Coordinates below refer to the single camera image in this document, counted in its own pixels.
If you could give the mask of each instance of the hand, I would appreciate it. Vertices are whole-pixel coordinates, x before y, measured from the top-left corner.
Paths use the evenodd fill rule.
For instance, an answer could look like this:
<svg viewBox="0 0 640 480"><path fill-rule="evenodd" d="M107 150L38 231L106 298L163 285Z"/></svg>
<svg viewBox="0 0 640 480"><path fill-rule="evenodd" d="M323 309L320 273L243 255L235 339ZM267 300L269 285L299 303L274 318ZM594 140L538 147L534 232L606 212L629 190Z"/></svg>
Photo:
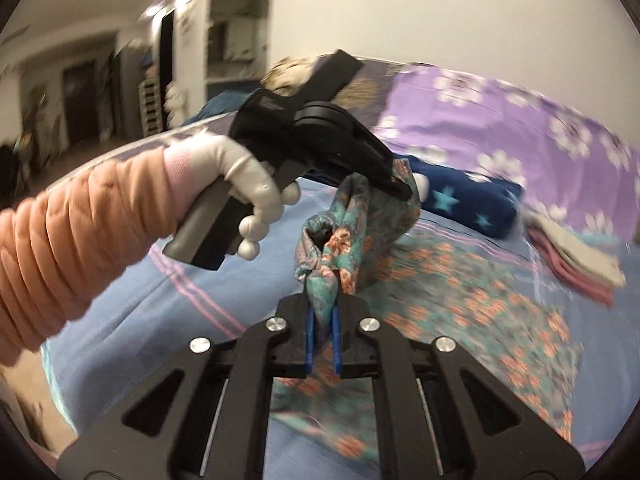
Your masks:
<svg viewBox="0 0 640 480"><path fill-rule="evenodd" d="M254 205L254 213L240 222L242 242L238 255L253 260L260 253L258 242L269 233L269 224L280 219L285 205L300 200L300 187L290 184L282 192L265 167L241 144L227 136L201 132L164 150L164 164L182 221L193 201L219 176Z"/></svg>

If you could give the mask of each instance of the cabinet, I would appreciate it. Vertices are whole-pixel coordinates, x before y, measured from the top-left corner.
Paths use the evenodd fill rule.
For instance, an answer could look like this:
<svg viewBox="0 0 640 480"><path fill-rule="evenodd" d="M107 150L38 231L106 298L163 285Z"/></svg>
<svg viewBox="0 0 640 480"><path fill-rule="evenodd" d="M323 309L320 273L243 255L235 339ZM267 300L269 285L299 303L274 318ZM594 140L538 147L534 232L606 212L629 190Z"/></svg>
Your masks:
<svg viewBox="0 0 640 480"><path fill-rule="evenodd" d="M230 18L226 23L225 61L255 59L255 19L245 16Z"/></svg>

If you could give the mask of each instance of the doorway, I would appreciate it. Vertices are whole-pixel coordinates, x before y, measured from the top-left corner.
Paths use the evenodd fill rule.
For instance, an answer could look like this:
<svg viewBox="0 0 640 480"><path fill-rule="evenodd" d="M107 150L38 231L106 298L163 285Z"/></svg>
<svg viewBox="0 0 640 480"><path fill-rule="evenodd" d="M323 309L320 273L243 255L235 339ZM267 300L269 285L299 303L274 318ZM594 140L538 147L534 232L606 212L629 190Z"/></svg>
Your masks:
<svg viewBox="0 0 640 480"><path fill-rule="evenodd" d="M68 68L62 74L62 81L69 147L84 140L99 139L95 62Z"/></svg>
<svg viewBox="0 0 640 480"><path fill-rule="evenodd" d="M167 130L169 115L164 111L164 96L166 86L174 80L174 15L172 10L160 25L160 104L162 107L162 129Z"/></svg>

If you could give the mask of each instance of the white wall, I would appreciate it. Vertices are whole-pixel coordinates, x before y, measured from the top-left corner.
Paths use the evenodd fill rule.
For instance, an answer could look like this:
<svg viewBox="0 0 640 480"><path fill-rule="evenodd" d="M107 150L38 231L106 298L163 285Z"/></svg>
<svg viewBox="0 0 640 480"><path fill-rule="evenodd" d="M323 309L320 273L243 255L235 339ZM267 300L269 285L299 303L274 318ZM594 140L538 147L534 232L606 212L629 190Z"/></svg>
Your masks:
<svg viewBox="0 0 640 480"><path fill-rule="evenodd" d="M176 0L174 23L174 81L187 93L187 115L195 115L207 100L207 31L211 0ZM191 27L182 30L188 13Z"/></svg>
<svg viewBox="0 0 640 480"><path fill-rule="evenodd" d="M112 46L106 46L100 50L78 54L74 56L64 56L45 63L28 64L22 81L18 87L18 95L22 97L22 106L29 106L29 92L35 86L47 84L47 107L45 121L48 127L52 127L58 115L62 117L60 121L60 149L65 151L69 146L68 133L66 130L65 101L63 91L63 72L74 65L82 64L94 60L96 68L100 68L113 51Z"/></svg>
<svg viewBox="0 0 640 480"><path fill-rule="evenodd" d="M640 146L640 34L619 0L271 0L269 63L342 48L497 77Z"/></svg>
<svg viewBox="0 0 640 480"><path fill-rule="evenodd" d="M155 62L160 61L160 28L162 26L162 19L170 11L171 8L165 7L160 12L158 12L151 21L151 53L154 56Z"/></svg>
<svg viewBox="0 0 640 480"><path fill-rule="evenodd" d="M123 27L116 35L116 54L132 41L140 44L150 44L151 38L151 22L149 20L135 22Z"/></svg>
<svg viewBox="0 0 640 480"><path fill-rule="evenodd" d="M13 144L22 133L20 74L7 71L0 79L0 144Z"/></svg>

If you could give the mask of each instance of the pink cloth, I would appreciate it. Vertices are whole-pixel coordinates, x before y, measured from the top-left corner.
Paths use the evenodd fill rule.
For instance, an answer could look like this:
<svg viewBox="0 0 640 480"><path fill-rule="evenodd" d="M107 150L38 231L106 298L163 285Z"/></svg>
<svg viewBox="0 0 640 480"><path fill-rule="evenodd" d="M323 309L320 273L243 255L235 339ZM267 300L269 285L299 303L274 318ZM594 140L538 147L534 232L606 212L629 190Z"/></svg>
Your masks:
<svg viewBox="0 0 640 480"><path fill-rule="evenodd" d="M613 306L614 293L612 288L575 270L564 260L560 253L558 253L558 250L556 250L541 230L529 227L528 232L533 246L538 250L540 256L544 258L558 280L571 285L577 291L594 301L608 307Z"/></svg>

